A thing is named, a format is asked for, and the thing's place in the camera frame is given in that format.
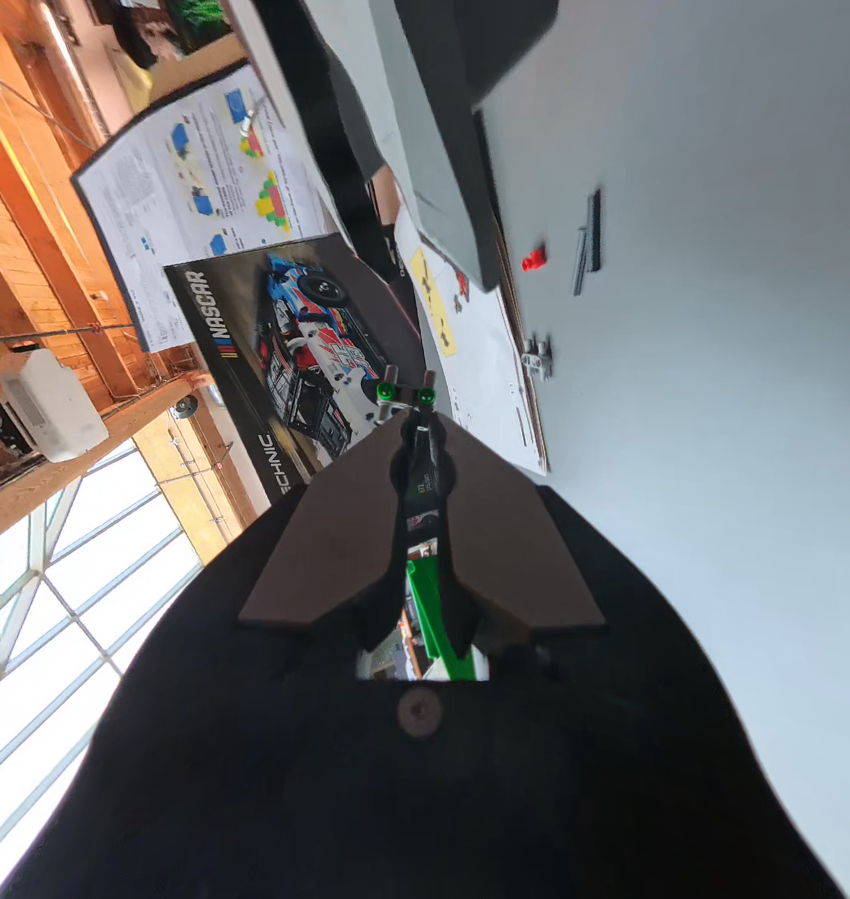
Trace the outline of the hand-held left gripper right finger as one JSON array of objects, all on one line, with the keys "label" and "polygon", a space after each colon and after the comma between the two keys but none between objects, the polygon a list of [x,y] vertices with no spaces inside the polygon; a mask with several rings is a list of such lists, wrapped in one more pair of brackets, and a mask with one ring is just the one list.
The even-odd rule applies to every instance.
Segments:
[{"label": "hand-held left gripper right finger", "polygon": [[504,650],[606,625],[535,484],[447,416],[440,468],[441,616],[455,650]]}]

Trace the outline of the white printed instruction poster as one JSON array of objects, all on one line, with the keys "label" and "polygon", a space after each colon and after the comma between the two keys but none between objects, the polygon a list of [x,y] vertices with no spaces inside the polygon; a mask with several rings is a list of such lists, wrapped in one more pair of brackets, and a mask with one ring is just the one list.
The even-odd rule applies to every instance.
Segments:
[{"label": "white printed instruction poster", "polygon": [[248,62],[153,103],[71,181],[151,354],[193,341],[165,267],[330,231]]}]

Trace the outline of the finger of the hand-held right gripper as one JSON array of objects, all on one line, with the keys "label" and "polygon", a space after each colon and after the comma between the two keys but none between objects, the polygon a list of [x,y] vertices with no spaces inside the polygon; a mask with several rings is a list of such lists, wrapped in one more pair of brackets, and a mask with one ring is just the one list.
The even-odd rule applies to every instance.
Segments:
[{"label": "finger of the hand-held right gripper", "polygon": [[479,106],[555,23],[557,1],[397,1],[430,96]]},{"label": "finger of the hand-held right gripper", "polygon": [[369,6],[406,166],[404,202],[426,241],[489,292],[501,266],[454,3]]}]

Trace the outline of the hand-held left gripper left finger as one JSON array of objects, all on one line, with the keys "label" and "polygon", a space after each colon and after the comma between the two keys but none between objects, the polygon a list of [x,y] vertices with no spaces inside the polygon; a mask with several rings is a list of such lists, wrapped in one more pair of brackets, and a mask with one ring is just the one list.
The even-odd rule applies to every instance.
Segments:
[{"label": "hand-held left gripper left finger", "polygon": [[407,523],[394,474],[406,459],[409,419],[398,413],[310,482],[239,613],[241,623],[300,632],[344,620],[366,650],[396,627]]}]

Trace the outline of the black race car lego box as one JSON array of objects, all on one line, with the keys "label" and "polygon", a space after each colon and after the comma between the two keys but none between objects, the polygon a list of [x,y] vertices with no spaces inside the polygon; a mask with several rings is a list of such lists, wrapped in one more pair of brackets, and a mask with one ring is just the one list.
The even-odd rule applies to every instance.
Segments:
[{"label": "black race car lego box", "polygon": [[329,463],[374,430],[377,384],[425,371],[393,285],[329,234],[164,268],[270,500],[308,483],[296,436]]}]

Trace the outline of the open lego instruction booklet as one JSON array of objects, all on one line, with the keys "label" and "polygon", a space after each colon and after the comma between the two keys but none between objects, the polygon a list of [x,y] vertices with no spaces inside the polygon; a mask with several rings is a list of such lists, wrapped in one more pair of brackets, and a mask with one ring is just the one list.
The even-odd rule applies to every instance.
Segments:
[{"label": "open lego instruction booklet", "polygon": [[485,291],[419,233],[401,201],[398,252],[415,291],[426,349],[443,377],[438,407],[514,466],[550,466],[504,284]]}]

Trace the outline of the green plastic part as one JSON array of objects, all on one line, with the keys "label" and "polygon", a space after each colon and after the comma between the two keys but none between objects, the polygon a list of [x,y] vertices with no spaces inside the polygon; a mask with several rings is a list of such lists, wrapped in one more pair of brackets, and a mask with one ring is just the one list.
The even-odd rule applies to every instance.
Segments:
[{"label": "green plastic part", "polygon": [[427,657],[431,662],[442,663],[448,680],[475,680],[472,654],[458,656],[447,637],[442,617],[437,557],[409,560],[407,577]]}]

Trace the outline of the large grid window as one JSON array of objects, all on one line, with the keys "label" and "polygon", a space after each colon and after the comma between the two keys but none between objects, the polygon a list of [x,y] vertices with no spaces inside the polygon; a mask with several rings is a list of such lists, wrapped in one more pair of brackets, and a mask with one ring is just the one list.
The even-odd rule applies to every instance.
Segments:
[{"label": "large grid window", "polygon": [[0,535],[0,884],[161,615],[202,568],[134,440]]}]

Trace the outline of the white box appliance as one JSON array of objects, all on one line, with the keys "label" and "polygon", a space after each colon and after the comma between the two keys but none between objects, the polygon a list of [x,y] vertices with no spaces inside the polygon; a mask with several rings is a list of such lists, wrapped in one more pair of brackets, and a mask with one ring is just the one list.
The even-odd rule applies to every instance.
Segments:
[{"label": "white box appliance", "polygon": [[46,348],[2,357],[0,403],[29,447],[51,463],[81,457],[110,435],[78,376]]}]

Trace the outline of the grey lego connector green pins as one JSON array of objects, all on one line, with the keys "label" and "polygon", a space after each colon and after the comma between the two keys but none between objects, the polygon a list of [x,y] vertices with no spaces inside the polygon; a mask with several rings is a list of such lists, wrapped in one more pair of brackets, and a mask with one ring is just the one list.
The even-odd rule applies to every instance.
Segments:
[{"label": "grey lego connector green pins", "polygon": [[374,424],[385,424],[398,411],[413,411],[423,417],[429,416],[434,411],[437,398],[436,379],[436,371],[426,369],[419,387],[405,385],[399,380],[399,368],[393,364],[387,365],[385,376],[375,389],[377,411]]}]

